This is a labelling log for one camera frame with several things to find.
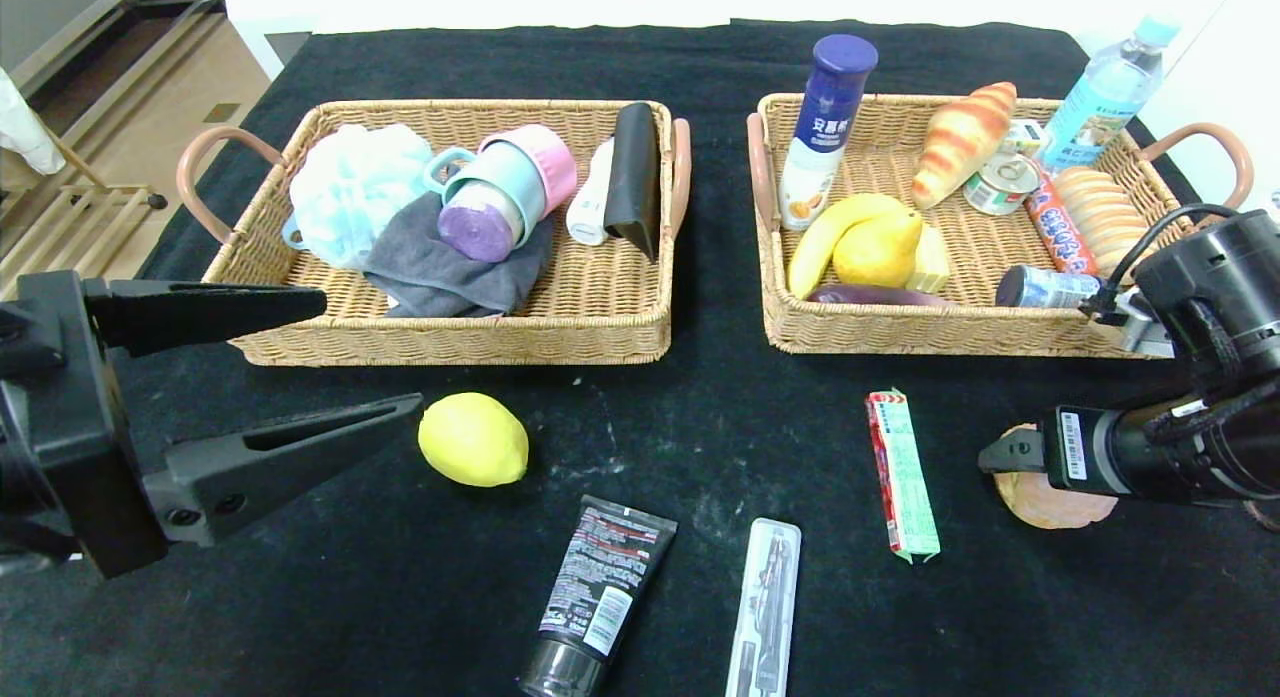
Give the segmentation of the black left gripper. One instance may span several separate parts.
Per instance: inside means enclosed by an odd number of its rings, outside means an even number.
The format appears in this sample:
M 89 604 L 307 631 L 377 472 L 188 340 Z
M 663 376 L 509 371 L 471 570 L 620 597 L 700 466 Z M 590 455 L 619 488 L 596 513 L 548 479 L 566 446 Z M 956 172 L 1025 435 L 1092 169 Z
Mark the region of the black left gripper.
M 421 393 L 407 393 L 188 439 L 166 448 L 142 486 L 102 341 L 132 358 L 229 341 L 320 317 L 325 292 L 82 281 L 72 270 L 17 286 L 3 304 L 6 577 L 81 556 L 114 578 L 164 559 L 168 538 L 212 546 L 372 457 L 424 411 Z

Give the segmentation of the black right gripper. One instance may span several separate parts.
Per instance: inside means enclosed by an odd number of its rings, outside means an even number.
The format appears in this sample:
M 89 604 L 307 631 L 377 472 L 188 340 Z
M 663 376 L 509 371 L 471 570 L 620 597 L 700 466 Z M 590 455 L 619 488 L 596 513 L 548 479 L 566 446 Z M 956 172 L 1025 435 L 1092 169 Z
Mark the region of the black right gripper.
M 1194 504 L 1193 483 L 1174 464 L 1178 451 L 1149 442 L 1144 427 L 1170 404 L 1133 407 L 1057 405 L 1039 428 L 1010 428 L 983 448 L 984 474 L 1047 473 L 1051 486 L 1158 504 Z

